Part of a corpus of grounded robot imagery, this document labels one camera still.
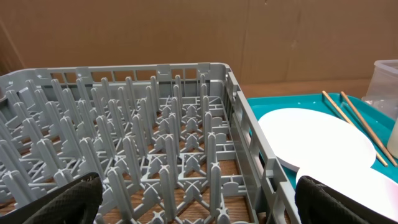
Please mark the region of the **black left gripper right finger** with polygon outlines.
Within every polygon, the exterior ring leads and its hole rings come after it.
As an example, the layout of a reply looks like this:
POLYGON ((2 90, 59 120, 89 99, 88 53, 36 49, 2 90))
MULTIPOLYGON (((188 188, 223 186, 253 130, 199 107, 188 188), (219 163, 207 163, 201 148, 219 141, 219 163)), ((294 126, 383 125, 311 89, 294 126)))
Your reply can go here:
POLYGON ((397 224, 307 175, 298 179, 295 204, 302 224, 397 224))

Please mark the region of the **large white plate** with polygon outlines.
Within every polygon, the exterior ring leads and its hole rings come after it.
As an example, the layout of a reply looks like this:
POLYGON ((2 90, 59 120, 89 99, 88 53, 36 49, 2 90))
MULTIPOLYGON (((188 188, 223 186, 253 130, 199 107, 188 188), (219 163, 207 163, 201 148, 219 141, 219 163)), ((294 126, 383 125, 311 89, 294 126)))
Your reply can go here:
POLYGON ((258 123, 281 165, 295 172, 313 164, 371 167, 376 160, 368 137, 330 114, 283 108, 264 114, 258 123))

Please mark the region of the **clear plastic bin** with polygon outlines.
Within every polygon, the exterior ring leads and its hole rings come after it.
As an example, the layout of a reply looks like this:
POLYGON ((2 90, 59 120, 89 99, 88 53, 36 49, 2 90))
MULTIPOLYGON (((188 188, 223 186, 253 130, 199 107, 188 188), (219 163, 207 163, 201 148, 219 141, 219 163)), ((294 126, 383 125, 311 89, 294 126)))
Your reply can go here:
POLYGON ((397 119, 397 59, 375 61, 374 73, 362 100, 397 119))

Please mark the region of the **teal plastic tray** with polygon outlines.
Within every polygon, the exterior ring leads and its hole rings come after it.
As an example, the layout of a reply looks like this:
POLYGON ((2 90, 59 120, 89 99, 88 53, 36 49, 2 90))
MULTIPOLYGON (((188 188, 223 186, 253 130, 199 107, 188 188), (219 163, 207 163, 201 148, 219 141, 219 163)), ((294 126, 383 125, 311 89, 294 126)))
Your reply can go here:
MULTIPOLYGON (((330 97, 340 106, 342 111, 356 125, 356 127, 365 133, 365 129, 361 126, 361 123, 357 120, 350 107, 341 99, 340 95, 338 93, 331 93, 330 97)), ((371 105, 361 101, 359 98, 350 96, 349 99, 382 143, 386 144, 391 135, 395 121, 373 108, 371 105)), ((270 111, 282 108, 304 108, 330 114, 337 118, 340 116, 330 102, 324 99, 321 93, 249 98, 248 103, 257 119, 260 119, 264 114, 270 111)))

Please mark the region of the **left wooden chopstick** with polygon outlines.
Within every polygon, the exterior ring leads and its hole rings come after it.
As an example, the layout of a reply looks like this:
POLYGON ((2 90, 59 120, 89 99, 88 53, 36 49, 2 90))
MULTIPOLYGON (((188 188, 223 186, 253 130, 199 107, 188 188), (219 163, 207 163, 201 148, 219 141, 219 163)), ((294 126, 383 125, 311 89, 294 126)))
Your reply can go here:
MULTIPOLYGON (((331 103, 335 110, 337 110, 338 114, 349 124, 355 126, 355 124, 344 114, 341 108, 333 101, 333 99, 329 96, 326 91, 322 91, 322 95, 331 103)), ((383 166, 387 167, 387 162, 382 158, 382 156, 376 152, 376 158, 382 163, 383 166)))

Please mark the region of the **right wooden chopstick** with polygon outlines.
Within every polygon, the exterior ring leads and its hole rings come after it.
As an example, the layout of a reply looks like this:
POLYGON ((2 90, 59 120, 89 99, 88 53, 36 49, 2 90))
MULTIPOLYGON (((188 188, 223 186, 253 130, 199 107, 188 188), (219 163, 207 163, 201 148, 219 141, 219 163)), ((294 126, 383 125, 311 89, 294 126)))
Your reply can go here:
POLYGON ((355 113, 355 115, 358 117, 360 123, 363 125, 363 127, 365 128, 366 132, 370 135, 370 137, 372 138, 372 140, 379 146, 379 148, 381 149, 381 151, 384 153, 384 155, 390 160, 390 162, 392 163, 393 166, 397 167, 397 162, 396 160, 393 158, 393 156, 391 155, 390 152, 388 152, 388 150, 386 149, 386 147, 384 146, 384 144, 382 143, 382 141, 379 139, 379 137, 376 135, 376 133, 373 131, 373 129, 370 127, 370 125, 368 124, 368 122, 363 118, 363 116, 361 115, 361 113, 357 110, 357 108, 355 107, 355 105, 351 102, 351 100, 348 98, 348 96, 346 95, 345 92, 341 91, 340 92, 341 96, 344 98, 344 100, 347 102, 347 104, 349 105, 349 107, 353 110, 353 112, 355 113))

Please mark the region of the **wooden chopstick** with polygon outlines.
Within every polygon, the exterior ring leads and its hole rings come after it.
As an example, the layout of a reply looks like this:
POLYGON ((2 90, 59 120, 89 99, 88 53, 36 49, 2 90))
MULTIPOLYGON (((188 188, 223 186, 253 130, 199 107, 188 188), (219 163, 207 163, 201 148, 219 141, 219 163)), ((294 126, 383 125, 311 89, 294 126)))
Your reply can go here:
POLYGON ((365 128, 366 132, 370 135, 370 137, 372 138, 372 140, 379 146, 379 148, 381 149, 381 151, 384 153, 384 155, 390 160, 390 162, 392 163, 393 166, 397 167, 397 162, 396 160, 393 158, 393 156, 391 155, 390 152, 388 152, 388 150, 386 149, 386 147, 384 146, 384 144, 382 143, 382 141, 379 139, 379 137, 376 135, 376 133, 373 131, 373 129, 370 127, 370 125, 368 124, 368 122, 363 118, 363 116, 361 115, 361 113, 357 110, 357 108, 355 107, 355 105, 351 102, 351 100, 348 98, 348 96, 346 95, 345 92, 341 91, 340 92, 341 96, 344 98, 344 100, 347 102, 347 104, 349 105, 349 107, 353 110, 353 112, 355 113, 355 115, 358 117, 360 123, 363 125, 363 127, 365 128))
MULTIPOLYGON (((322 95, 331 103, 335 110, 337 110, 338 114, 349 124, 355 126, 355 124, 344 114, 341 108, 333 101, 333 99, 329 96, 326 91, 322 91, 322 95)), ((383 166, 387 167, 387 162, 382 158, 382 156, 376 152, 376 158, 382 163, 383 166)))

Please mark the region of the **white paper cup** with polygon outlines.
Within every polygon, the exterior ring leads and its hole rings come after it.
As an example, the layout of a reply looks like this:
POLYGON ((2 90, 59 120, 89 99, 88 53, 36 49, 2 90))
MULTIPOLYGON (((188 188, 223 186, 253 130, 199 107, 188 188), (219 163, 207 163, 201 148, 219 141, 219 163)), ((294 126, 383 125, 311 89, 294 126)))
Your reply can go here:
POLYGON ((398 159, 398 119, 396 119, 386 147, 389 153, 398 159))

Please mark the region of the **grey dishwasher rack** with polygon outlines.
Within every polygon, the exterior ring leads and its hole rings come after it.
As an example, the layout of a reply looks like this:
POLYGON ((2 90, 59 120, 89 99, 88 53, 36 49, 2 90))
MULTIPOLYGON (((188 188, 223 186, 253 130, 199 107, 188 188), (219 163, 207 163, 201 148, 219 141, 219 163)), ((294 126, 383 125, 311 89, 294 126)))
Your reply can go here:
POLYGON ((298 223, 294 189, 224 63, 1 77, 1 217, 96 172, 94 223, 298 223))

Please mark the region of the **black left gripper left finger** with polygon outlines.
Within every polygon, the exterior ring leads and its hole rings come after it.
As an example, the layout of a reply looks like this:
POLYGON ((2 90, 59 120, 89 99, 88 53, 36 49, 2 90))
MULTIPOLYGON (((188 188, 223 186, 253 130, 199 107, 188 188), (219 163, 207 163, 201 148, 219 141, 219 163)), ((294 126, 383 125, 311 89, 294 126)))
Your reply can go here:
POLYGON ((102 202, 101 178, 96 172, 90 172, 1 217, 1 224, 92 224, 102 202))

